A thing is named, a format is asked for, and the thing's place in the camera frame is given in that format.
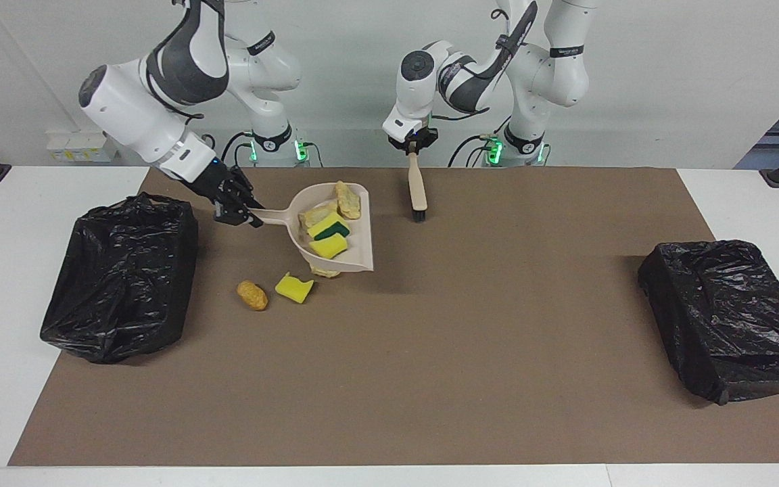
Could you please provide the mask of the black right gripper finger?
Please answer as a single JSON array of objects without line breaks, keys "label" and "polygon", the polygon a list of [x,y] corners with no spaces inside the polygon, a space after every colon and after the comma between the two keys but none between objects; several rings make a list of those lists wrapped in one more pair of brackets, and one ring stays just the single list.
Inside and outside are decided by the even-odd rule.
[{"label": "black right gripper finger", "polygon": [[262,226],[262,219],[257,218],[250,208],[242,203],[222,203],[214,201],[214,221],[220,224],[239,226],[248,224],[253,228]]},{"label": "black right gripper finger", "polygon": [[236,197],[244,206],[250,209],[265,209],[265,206],[254,197],[254,186],[242,169],[230,169],[230,177]]}]

